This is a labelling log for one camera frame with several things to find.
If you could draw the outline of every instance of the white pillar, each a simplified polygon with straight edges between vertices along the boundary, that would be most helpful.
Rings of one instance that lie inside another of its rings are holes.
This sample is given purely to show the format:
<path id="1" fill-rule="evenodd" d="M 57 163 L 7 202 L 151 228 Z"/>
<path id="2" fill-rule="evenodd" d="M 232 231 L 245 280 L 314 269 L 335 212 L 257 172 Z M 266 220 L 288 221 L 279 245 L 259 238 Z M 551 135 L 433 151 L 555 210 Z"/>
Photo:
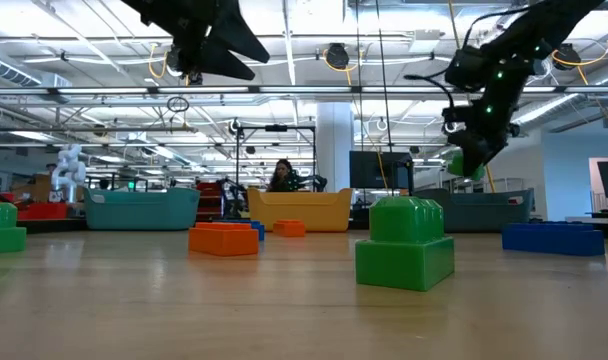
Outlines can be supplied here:
<path id="1" fill-rule="evenodd" d="M 350 187 L 349 152 L 353 149 L 350 102 L 317 104 L 318 174 L 328 180 L 327 192 Z"/>

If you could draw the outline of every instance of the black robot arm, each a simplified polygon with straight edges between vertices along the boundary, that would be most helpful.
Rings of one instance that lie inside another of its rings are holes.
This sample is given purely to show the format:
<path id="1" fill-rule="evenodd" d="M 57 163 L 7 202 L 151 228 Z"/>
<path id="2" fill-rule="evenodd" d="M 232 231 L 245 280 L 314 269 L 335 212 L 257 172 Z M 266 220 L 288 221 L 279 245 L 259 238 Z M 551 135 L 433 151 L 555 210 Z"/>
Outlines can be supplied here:
<path id="1" fill-rule="evenodd" d="M 475 48 L 466 44 L 455 53 L 446 82 L 465 92 L 484 88 L 471 105 L 444 109 L 443 131 L 448 142 L 464 156 L 463 173 L 470 176 L 507 145 L 508 135 L 519 127 L 510 123 L 534 65 L 548 57 L 573 31 L 575 25 L 604 0 L 544 0 L 491 42 Z M 463 123 L 463 130 L 451 131 Z"/>
<path id="2" fill-rule="evenodd" d="M 252 80 L 255 74 L 234 51 L 253 60 L 270 56 L 242 18 L 238 0 L 122 0 L 151 23 L 173 36 L 168 65 L 191 84 L 201 85 L 202 73 Z"/>

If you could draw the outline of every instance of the yellow bin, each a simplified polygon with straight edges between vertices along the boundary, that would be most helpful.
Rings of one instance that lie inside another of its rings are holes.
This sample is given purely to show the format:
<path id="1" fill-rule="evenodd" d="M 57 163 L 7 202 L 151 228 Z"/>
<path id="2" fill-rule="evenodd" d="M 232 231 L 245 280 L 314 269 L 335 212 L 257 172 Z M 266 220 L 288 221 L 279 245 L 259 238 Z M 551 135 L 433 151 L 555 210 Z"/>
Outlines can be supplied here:
<path id="1" fill-rule="evenodd" d="M 273 231 L 278 220 L 300 220 L 306 231 L 343 232 L 348 229 L 352 189 L 339 193 L 270 193 L 248 189 L 251 220 Z"/>

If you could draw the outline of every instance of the wooden floor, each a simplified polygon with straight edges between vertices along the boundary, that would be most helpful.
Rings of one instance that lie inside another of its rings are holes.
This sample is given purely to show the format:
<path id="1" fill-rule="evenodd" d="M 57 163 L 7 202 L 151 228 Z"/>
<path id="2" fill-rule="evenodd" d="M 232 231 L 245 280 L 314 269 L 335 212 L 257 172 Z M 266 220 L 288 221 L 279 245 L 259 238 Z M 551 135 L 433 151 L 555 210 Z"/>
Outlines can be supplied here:
<path id="1" fill-rule="evenodd" d="M 0 255 L 0 359 L 608 359 L 608 254 L 456 236 L 456 273 L 417 293 L 355 284 L 364 237 L 216 258 L 183 232 L 29 236 Z"/>

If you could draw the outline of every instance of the teal bin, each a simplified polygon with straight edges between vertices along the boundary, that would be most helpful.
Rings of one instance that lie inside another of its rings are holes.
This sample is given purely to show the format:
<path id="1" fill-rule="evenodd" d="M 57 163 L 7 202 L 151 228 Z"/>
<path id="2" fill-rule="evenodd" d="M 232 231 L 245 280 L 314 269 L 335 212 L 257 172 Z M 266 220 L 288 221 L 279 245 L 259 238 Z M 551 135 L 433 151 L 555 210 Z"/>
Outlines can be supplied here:
<path id="1" fill-rule="evenodd" d="M 195 225 L 200 192 L 166 193 L 84 189 L 86 223 L 91 230 L 186 230 Z"/>

